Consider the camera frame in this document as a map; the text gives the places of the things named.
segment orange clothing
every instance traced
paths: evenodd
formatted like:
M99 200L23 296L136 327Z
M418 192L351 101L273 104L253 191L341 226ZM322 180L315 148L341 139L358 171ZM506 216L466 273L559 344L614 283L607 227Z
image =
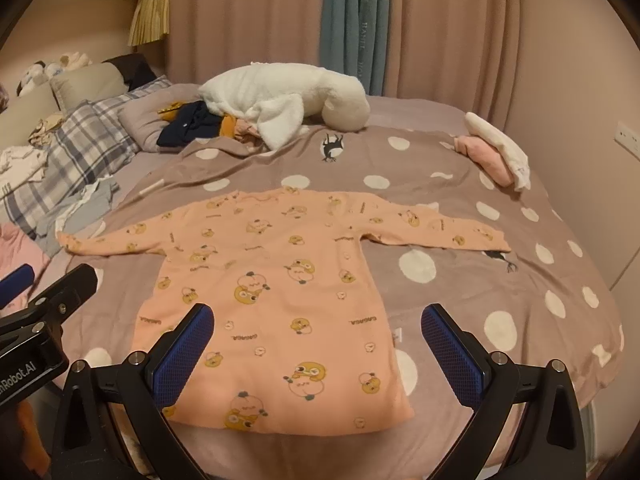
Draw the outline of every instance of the orange clothing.
M213 338L172 420L312 435L384 430L413 415L363 237L510 250L502 232L426 206L291 187L191 203L99 238L59 234L76 254L166 256L135 349L148 350L195 302L213 309Z

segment gray pillow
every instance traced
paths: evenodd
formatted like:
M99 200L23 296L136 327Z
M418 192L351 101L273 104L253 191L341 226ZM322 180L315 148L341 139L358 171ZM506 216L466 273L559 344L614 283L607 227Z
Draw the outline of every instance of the gray pillow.
M60 110L67 117L82 101L101 101L129 91L111 63L97 63L63 72L49 80Z
M199 85L191 83L175 84L130 101L120 109L118 114L120 124L144 152L179 151L179 148L160 148L156 145L160 132L169 124L160 118L158 110L176 101L185 103L198 101L201 98L198 88Z
M0 152L9 146L28 145L29 135L38 122L57 111L58 104L48 84L11 98L9 107L0 114Z

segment light blue cloth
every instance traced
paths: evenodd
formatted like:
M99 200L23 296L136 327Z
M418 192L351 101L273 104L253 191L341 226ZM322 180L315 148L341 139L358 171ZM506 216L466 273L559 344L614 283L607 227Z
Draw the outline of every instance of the light blue cloth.
M323 0L320 65L382 95L388 24L389 0Z

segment bedsheet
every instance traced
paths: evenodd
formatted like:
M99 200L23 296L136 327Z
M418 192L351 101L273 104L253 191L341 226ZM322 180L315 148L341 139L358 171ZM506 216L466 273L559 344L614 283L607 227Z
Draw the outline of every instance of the bedsheet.
M436 127L447 133L419 131L432 127L434 114ZM562 359L581 407L613 380L620 368L623 335L606 285L554 213L537 176L532 178L532 189L520 195L501 190L452 150L450 136L464 132L462 117L460 111L443 105L379 98L372 99L371 121L396 129L371 126L344 137L313 130L277 153L252 156L230 139L194 142L143 178L122 206L105 218L105 232L110 232L233 189L361 190L392 202L428 204L448 216L487 222L503 230L513 248L509 254L485 254L364 241L415 418L391 430L336 437L174 424L206 472L252 480L400 480L428 475L470 416L420 336L420 313L434 301L442 303L488 351L503 350L514 361L531 365ZM334 143L329 157L327 140ZM122 360L130 350L137 309L155 285L161 256L76 257L71 266L81 262L98 269L102 286L65 323L65 351L75 359L101 347L114 361ZM518 409L512 411L490 462L504 457L519 414Z

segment navy blue clothing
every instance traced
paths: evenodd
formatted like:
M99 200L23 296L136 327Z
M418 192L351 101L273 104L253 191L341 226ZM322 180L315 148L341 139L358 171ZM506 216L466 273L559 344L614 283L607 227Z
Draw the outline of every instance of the navy blue clothing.
M222 117L209 112L204 101L180 107L173 121L164 127L156 141L162 148L180 148L193 139L212 139L220 134Z

